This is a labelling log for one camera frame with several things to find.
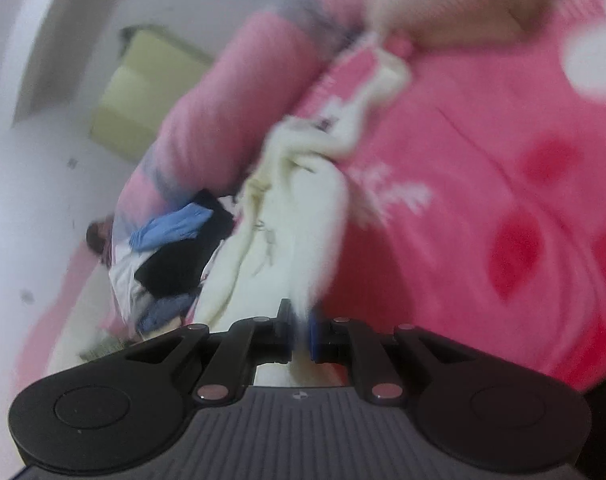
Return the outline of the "white fleece garment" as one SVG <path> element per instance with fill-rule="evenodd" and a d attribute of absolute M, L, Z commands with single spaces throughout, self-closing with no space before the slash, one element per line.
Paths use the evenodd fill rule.
<path fill-rule="evenodd" d="M 332 282 L 350 209 L 350 185 L 338 168 L 366 131 L 371 113 L 410 81 L 407 64 L 370 39 L 343 58 L 343 68 L 366 65 L 354 92 L 327 128 L 317 119 L 287 115 L 271 128 L 261 157 L 242 185 L 238 223 L 212 260 L 196 302 L 197 323 L 213 332 L 243 318 L 271 318 L 281 300 L 293 311 L 293 358 L 264 364 L 261 386 L 339 385 L 329 365 L 309 359 L 309 318 Z"/>

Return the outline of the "blue denim jeans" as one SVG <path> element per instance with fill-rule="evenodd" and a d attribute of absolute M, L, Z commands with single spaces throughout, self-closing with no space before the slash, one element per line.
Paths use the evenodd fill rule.
<path fill-rule="evenodd" d="M 147 335 L 155 330 L 160 330 L 175 318 L 182 320 L 190 310 L 195 298 L 195 294 L 181 294 L 154 300 L 136 323 L 137 333 Z"/>

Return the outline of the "black garment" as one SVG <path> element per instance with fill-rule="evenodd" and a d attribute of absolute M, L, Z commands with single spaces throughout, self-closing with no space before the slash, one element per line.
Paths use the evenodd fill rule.
<path fill-rule="evenodd" d="M 192 203 L 212 211 L 197 236 L 163 245 L 134 273 L 135 281 L 155 299 L 196 292 L 202 271 L 235 226 L 233 215 L 210 191 L 201 190 Z"/>

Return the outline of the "blue shirt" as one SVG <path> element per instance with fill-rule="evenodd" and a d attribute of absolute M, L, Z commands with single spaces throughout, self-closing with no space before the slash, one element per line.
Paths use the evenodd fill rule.
<path fill-rule="evenodd" d="M 133 252 L 150 252 L 164 245 L 196 238 L 213 211 L 198 204 L 150 220 L 130 237 Z"/>

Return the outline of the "white shirt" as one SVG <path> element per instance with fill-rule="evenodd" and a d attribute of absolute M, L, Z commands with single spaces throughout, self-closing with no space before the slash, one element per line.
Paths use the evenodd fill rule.
<path fill-rule="evenodd" d="M 124 242 L 113 249 L 109 278 L 120 318 L 134 332 L 135 326 L 151 303 L 152 297 L 135 278 L 137 270 L 152 256 L 152 252 L 133 252 Z"/>

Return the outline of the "pink floral bed blanket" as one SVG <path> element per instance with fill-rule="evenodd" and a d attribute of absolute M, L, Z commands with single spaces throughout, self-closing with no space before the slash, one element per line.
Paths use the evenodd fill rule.
<path fill-rule="evenodd" d="M 320 118 L 366 65 L 287 114 Z M 505 46 L 420 47 L 408 88 L 340 168 L 351 211 L 324 301 L 414 323 L 577 389 L 606 378 L 606 0 L 552 0 Z"/>

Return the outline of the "pink grey rolled duvet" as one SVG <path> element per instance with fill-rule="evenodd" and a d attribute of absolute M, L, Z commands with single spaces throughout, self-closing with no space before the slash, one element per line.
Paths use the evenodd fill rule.
<path fill-rule="evenodd" d="M 195 88 L 163 119 L 123 188 L 120 244 L 203 188 L 226 194 L 268 130 L 364 27 L 366 0 L 271 0 L 253 13 Z"/>

